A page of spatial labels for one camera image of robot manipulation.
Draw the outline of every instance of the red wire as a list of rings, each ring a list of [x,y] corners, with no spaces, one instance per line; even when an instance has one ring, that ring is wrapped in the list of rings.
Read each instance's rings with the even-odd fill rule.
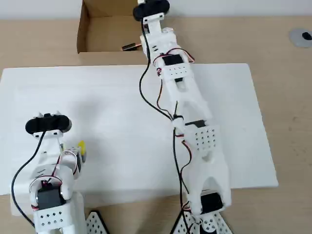
[[[173,51],[173,50],[183,50],[186,54],[187,54],[187,56],[188,57],[190,57],[191,59],[192,59],[192,61],[191,62],[195,62],[195,58],[189,53],[189,52],[187,52],[186,50],[184,50],[184,49],[182,49],[182,48],[172,48],[172,49],[170,49],[167,53],[166,53],[166,55],[168,55],[171,51]]]

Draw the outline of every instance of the wire bundle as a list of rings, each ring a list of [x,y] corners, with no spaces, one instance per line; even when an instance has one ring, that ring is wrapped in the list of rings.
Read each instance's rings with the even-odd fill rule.
[[[141,29],[142,29],[142,33],[143,33],[143,37],[144,37],[144,40],[145,40],[145,43],[146,43],[146,54],[147,54],[147,59],[148,59],[148,62],[147,62],[147,66],[146,66],[146,69],[145,71],[143,72],[141,78],[140,78],[140,81],[139,81],[139,91],[140,91],[140,94],[143,98],[143,100],[148,104],[150,105],[153,109],[157,110],[158,112],[160,112],[161,114],[163,114],[166,118],[168,118],[169,120],[173,121],[176,117],[176,110],[177,110],[177,105],[178,105],[178,102],[176,102],[176,105],[175,105],[175,113],[174,115],[172,116],[170,114],[170,112],[166,109],[162,109],[160,106],[159,106],[159,100],[160,100],[160,97],[161,97],[161,93],[162,93],[162,86],[163,86],[163,82],[161,80],[161,85],[160,85],[160,91],[159,91],[159,95],[158,95],[158,98],[157,98],[157,101],[156,101],[156,105],[157,107],[155,107],[153,104],[151,104],[146,98],[145,96],[143,95],[142,93],[142,89],[141,89],[141,86],[142,86],[142,80],[145,76],[145,74],[147,73],[150,65],[151,65],[151,53],[150,53],[150,47],[149,47],[149,44],[148,44],[148,41],[147,41],[147,38],[146,38],[146,34],[145,34],[145,29],[144,29],[144,24],[143,24],[143,19],[141,21]],[[161,54],[159,56],[157,56],[154,61],[153,61],[153,65],[155,65],[155,61],[160,58],[160,57],[164,57],[164,56],[168,56],[170,54],[171,51],[173,50],[183,50],[187,55],[188,55],[188,58],[190,59],[190,62],[194,62],[194,58],[184,49],[181,49],[181,48],[173,48],[171,50],[169,50],[166,54]],[[157,75],[160,76],[161,74],[161,68],[157,68]],[[188,211],[190,212],[191,210],[189,208],[186,208],[186,206],[189,204],[189,202],[186,202],[185,204],[183,204],[183,195],[182,195],[182,185],[184,186],[187,194],[189,193],[189,190],[187,188],[187,186],[185,185],[184,181],[183,181],[183,177],[182,177],[182,172],[183,172],[183,169],[185,167],[187,167],[190,163],[191,163],[191,160],[192,160],[192,152],[191,152],[191,149],[189,148],[189,146],[186,144],[185,140],[183,140],[181,143],[186,147],[186,149],[188,150],[189,152],[189,155],[190,155],[190,160],[187,164],[185,164],[181,170],[179,169],[179,165],[178,165],[178,162],[177,162],[177,158],[176,158],[176,137],[183,137],[184,134],[181,134],[181,135],[176,135],[176,128],[174,128],[173,130],[173,155],[174,155],[174,160],[175,160],[175,167],[176,167],[176,170],[177,170],[177,173],[178,173],[178,178],[179,178],[179,183],[180,183],[180,194],[179,194],[179,198],[180,198],[180,206],[181,206],[181,213],[182,213],[182,217],[183,217],[183,221],[184,221],[184,224],[185,224],[185,227],[187,228],[187,233],[189,234],[190,233],[190,229],[192,226],[190,226],[190,228],[188,228],[188,225],[187,225],[187,221],[186,221],[186,218],[185,218],[185,215],[184,215],[184,211]]]

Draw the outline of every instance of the cardboard box flap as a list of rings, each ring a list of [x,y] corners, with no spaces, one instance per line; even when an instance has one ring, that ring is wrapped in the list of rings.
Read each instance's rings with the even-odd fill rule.
[[[90,17],[132,16],[137,0],[84,0]]]

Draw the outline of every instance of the white foam board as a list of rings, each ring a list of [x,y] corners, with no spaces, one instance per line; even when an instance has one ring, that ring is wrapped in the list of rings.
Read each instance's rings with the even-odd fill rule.
[[[195,79],[221,125],[232,188],[277,186],[275,168],[247,64],[194,64]],[[0,194],[38,143],[25,131],[37,112],[67,115],[68,146],[85,140],[88,159],[76,189],[86,206],[178,194],[170,121],[140,97],[145,65],[5,69],[0,81]],[[143,81],[155,103],[160,81],[150,69]],[[169,105],[163,92],[161,105]],[[187,152],[177,143],[181,163]],[[23,185],[36,160],[25,168]]]

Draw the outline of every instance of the hole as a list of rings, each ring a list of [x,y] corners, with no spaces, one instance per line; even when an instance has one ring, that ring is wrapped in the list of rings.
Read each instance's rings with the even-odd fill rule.
[[[305,40],[312,40],[312,36],[311,36],[311,34],[308,33],[308,32],[303,33],[303,34],[302,34],[302,37],[303,37],[303,39],[305,39]]]

